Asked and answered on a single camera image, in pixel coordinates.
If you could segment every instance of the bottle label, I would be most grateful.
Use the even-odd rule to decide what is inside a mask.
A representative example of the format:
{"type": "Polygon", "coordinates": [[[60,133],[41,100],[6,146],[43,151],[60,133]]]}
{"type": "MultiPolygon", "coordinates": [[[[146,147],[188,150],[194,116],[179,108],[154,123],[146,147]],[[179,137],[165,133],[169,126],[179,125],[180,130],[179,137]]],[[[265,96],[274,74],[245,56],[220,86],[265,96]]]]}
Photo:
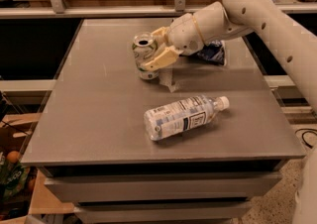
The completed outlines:
{"type": "Polygon", "coordinates": [[[195,96],[150,110],[157,122],[156,131],[165,138],[206,124],[206,104],[206,99],[195,96]]]}

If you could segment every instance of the gray tabletop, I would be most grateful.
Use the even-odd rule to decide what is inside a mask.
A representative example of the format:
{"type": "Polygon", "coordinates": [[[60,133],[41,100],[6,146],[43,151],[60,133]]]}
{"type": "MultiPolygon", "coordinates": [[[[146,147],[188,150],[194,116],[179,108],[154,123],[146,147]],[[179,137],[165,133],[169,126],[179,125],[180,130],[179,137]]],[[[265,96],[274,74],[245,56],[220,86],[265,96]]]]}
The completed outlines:
{"type": "Polygon", "coordinates": [[[305,155],[242,39],[226,42],[226,66],[181,57],[160,83],[138,76],[133,36],[171,19],[85,20],[22,162],[32,166],[291,159],[305,155]],[[168,88],[174,82],[174,88],[168,88]],[[158,143],[145,111],[205,94],[228,96],[213,124],[158,143]]]}

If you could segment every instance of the white bottle cap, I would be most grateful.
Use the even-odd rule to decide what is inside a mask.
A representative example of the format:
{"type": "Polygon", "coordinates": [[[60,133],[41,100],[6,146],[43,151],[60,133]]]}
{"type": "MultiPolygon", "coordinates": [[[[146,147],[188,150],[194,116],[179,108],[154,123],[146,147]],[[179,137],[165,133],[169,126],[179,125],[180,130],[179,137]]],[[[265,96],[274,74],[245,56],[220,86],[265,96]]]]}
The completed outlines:
{"type": "Polygon", "coordinates": [[[229,99],[226,96],[221,96],[221,97],[219,97],[219,99],[222,101],[222,103],[224,105],[222,110],[228,109],[230,106],[229,99]]]}

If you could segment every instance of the bottle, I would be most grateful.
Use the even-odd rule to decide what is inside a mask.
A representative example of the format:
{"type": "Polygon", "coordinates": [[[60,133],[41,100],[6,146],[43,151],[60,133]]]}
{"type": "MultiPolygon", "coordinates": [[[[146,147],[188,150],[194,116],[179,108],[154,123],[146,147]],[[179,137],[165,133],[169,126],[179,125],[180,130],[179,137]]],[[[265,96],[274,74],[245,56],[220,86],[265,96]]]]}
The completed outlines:
{"type": "Polygon", "coordinates": [[[209,98],[198,95],[148,110],[144,116],[147,133],[158,141],[213,120],[219,111],[229,108],[226,96],[209,98]]]}
{"type": "Polygon", "coordinates": [[[134,36],[132,50],[141,79],[151,80],[159,76],[159,72],[146,71],[141,68],[144,62],[151,60],[158,49],[158,43],[152,33],[141,32],[134,36]]]}

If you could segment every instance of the drawer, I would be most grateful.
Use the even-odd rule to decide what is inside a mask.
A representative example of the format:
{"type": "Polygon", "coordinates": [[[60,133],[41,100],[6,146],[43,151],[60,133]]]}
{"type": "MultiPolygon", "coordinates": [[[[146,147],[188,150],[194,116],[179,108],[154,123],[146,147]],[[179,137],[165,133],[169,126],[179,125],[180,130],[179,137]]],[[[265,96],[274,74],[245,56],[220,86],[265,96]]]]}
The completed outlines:
{"type": "Polygon", "coordinates": [[[261,196],[281,180],[279,172],[100,175],[47,178],[62,202],[110,202],[261,196]]]}
{"type": "Polygon", "coordinates": [[[75,207],[74,213],[83,223],[220,224],[242,217],[250,208],[248,201],[110,204],[75,207]]]}

